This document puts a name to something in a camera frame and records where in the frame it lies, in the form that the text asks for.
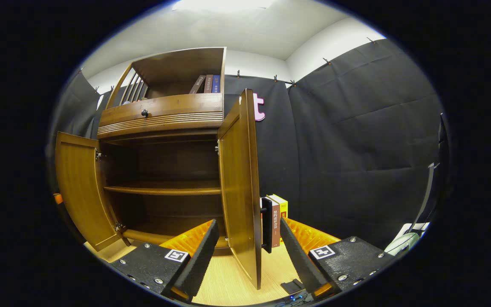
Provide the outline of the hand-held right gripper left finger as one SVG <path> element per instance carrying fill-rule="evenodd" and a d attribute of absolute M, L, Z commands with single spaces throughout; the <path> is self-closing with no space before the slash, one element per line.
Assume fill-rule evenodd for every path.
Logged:
<path fill-rule="evenodd" d="M 143 243 L 110 266 L 148 291 L 191 303 L 219 238 L 219 225 L 212 219 L 160 245 Z"/>

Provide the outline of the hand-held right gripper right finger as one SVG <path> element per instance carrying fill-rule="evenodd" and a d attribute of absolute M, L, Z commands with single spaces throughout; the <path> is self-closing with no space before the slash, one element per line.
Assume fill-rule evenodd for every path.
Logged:
<path fill-rule="evenodd" d="M 286 217 L 280 220 L 280 235 L 300 281 L 316 301 L 357 288 L 395 260 L 357 236 L 338 239 Z"/>

